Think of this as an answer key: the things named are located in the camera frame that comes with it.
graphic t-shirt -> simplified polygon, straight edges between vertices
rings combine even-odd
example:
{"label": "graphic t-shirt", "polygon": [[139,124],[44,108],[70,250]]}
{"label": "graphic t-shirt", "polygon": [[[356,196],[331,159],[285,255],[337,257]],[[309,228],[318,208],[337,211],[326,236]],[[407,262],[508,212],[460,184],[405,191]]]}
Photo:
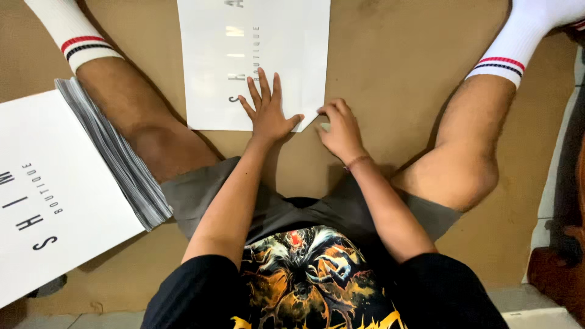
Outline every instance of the graphic t-shirt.
{"label": "graphic t-shirt", "polygon": [[[378,276],[391,276],[383,287]],[[419,255],[374,273],[364,255],[324,226],[246,246],[241,269],[218,255],[190,259],[160,286],[143,328],[507,328],[464,264]]]}

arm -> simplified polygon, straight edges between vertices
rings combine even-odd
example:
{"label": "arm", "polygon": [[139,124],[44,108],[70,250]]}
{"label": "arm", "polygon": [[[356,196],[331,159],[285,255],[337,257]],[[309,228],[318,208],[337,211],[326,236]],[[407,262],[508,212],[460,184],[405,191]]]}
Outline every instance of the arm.
{"label": "arm", "polygon": [[342,99],[319,110],[331,122],[329,132],[320,129],[323,144],[350,170],[359,184],[376,231],[388,252],[403,263],[422,253],[437,252],[418,221],[382,176],[362,145],[360,131],[351,109]]}
{"label": "arm", "polygon": [[285,137],[304,118],[297,114],[288,120],[284,119],[280,77],[274,75],[274,92],[271,96],[264,70],[259,68],[258,72],[261,96],[252,78],[247,79],[256,111],[243,96],[238,96],[252,120],[252,138],[240,162],[201,218],[182,263],[197,256],[220,255],[229,258],[240,268],[266,154],[277,140]]}

shorts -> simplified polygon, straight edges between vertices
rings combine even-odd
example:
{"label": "shorts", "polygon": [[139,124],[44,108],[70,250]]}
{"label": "shorts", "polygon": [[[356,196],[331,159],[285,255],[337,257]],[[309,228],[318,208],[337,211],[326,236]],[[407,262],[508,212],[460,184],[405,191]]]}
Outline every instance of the shorts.
{"label": "shorts", "polygon": [[[164,182],[161,187],[179,229],[191,239],[211,201],[236,167],[232,157]],[[440,238],[462,213],[402,192],[402,199],[433,241]],[[246,244],[270,235],[316,225],[332,227],[360,245],[378,239],[366,200],[356,180],[346,175],[333,191],[306,208],[297,208],[283,196],[260,184],[256,209]]]}

hand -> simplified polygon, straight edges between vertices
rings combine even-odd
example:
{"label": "hand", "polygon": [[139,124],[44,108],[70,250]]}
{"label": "hand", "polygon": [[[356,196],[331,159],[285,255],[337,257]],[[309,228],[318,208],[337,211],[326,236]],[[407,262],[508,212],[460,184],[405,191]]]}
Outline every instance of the hand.
{"label": "hand", "polygon": [[320,115],[327,115],[331,123],[329,132],[318,127],[321,142],[345,165],[368,153],[362,145],[360,128],[352,110],[341,98],[332,100],[319,109]]}
{"label": "hand", "polygon": [[282,89],[280,87],[280,76],[274,73],[274,91],[270,95],[270,87],[266,74],[262,68],[258,68],[258,75],[260,77],[260,91],[262,96],[258,95],[256,85],[251,77],[248,77],[248,88],[250,95],[254,102],[254,111],[248,104],[244,96],[238,95],[240,103],[248,113],[252,120],[253,132],[252,139],[259,140],[268,146],[272,146],[277,140],[285,137],[291,130],[293,130],[305,116],[297,114],[292,118],[286,120],[282,109]]}

